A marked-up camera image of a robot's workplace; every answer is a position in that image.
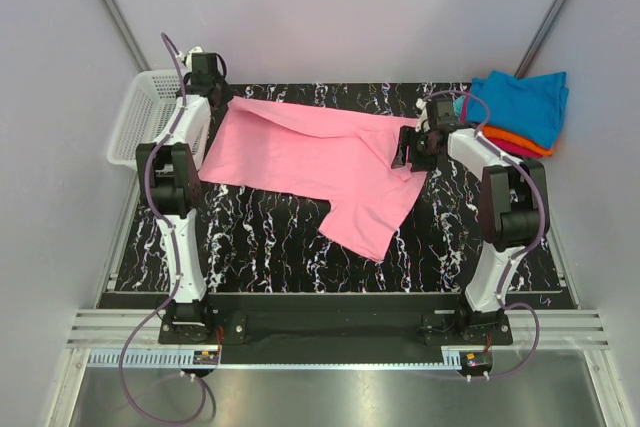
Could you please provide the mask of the pink t shirt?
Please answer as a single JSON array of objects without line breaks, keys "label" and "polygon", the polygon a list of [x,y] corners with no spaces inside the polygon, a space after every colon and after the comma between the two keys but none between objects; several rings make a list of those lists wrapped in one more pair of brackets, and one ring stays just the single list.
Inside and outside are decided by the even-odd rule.
[{"label": "pink t shirt", "polygon": [[201,180],[327,201],[319,231],[367,259],[384,259],[426,180],[395,169],[401,128],[415,120],[256,99],[228,104]]}]

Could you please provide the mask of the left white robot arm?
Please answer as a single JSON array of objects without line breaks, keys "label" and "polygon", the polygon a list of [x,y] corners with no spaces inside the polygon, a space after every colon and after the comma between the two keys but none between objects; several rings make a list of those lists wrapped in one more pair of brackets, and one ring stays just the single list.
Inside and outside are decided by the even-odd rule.
[{"label": "left white robot arm", "polygon": [[203,193],[199,178],[212,111],[229,100],[222,74],[187,73],[179,78],[176,107],[154,140],[136,148],[142,199],[150,208],[166,249],[169,297],[159,342],[203,344],[220,333],[208,302],[196,239]]}]

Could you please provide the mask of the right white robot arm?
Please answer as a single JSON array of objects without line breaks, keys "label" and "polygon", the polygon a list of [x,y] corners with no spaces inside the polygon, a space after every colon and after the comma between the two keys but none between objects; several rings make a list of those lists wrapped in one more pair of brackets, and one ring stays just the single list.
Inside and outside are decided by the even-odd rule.
[{"label": "right white robot arm", "polygon": [[439,334],[476,343],[495,336],[505,317],[508,284],[522,259],[549,229],[546,173],[536,160],[518,159],[472,128],[418,132],[402,127],[391,167],[427,172],[442,157],[480,180],[478,222],[482,248],[472,280],[452,321]]}]

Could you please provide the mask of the white plastic basket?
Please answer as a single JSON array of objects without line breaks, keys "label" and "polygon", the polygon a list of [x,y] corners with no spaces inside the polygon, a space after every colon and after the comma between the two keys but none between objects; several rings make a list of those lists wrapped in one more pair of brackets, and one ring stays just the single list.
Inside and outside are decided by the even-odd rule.
[{"label": "white plastic basket", "polygon": [[209,136],[210,104],[195,94],[182,101],[180,93],[180,79],[173,70],[138,74],[122,103],[107,151],[109,163],[141,172],[144,166],[136,159],[138,146],[156,143],[170,134],[170,142],[185,142],[191,147],[195,166],[200,168]]}]

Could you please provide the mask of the blue folded t shirt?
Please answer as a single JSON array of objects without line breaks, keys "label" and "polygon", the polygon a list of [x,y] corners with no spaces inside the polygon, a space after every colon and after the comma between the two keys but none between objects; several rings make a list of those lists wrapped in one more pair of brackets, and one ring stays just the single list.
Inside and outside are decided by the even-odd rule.
[{"label": "blue folded t shirt", "polygon": [[565,120],[569,89],[564,71],[517,79],[499,71],[474,78],[466,120],[485,122],[550,149]]}]

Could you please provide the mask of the black marbled table mat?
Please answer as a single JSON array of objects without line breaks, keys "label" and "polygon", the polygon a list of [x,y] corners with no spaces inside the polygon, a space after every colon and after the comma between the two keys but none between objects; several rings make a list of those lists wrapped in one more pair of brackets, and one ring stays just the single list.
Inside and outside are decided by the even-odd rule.
[{"label": "black marbled table mat", "polygon": [[[468,90],[466,82],[236,84],[245,98],[372,114],[417,117],[416,103],[432,92]],[[211,293],[429,293],[452,298],[471,280],[480,253],[479,181],[459,163],[428,174],[413,210],[373,262],[319,232],[326,201],[247,187],[204,185],[196,232]],[[164,243],[150,210],[138,203],[124,232],[98,306],[148,308],[168,295]],[[551,231],[523,260],[508,303],[536,309],[576,308]]]}]

